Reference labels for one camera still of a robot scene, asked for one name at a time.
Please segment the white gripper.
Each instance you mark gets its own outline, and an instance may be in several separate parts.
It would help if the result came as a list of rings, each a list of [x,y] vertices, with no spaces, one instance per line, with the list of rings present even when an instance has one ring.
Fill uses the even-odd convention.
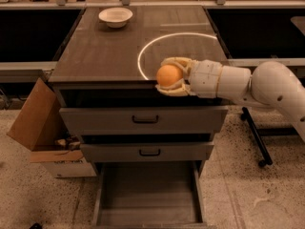
[[[169,57],[161,62],[159,75],[189,75],[189,84],[180,79],[169,87],[157,84],[155,88],[167,96],[196,95],[201,98],[216,98],[218,80],[222,71],[222,64],[211,60],[196,62],[187,57]]]

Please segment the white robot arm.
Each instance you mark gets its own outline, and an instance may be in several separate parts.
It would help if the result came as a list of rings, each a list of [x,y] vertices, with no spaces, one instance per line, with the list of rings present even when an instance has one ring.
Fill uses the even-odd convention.
[[[279,62],[263,62],[251,71],[211,60],[172,57],[161,63],[156,80],[156,89],[168,96],[218,97],[239,106],[276,109],[305,141],[305,89]]]

